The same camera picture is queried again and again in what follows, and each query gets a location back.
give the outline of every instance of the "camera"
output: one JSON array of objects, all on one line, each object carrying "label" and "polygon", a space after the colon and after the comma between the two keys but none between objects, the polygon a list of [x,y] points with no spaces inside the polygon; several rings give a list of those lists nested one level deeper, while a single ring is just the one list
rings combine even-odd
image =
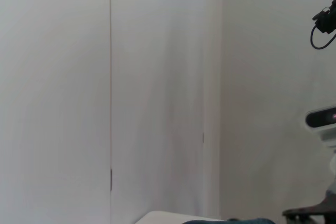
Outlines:
[{"label": "camera", "polygon": [[306,125],[327,147],[336,150],[336,106],[309,112]]}]

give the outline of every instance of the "blue object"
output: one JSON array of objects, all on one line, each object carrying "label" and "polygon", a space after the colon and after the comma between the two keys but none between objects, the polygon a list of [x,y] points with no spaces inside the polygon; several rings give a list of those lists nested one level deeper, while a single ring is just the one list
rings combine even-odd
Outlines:
[{"label": "blue object", "polygon": [[275,223],[267,219],[255,219],[255,220],[236,220],[236,221],[192,220],[184,224],[275,224]]}]

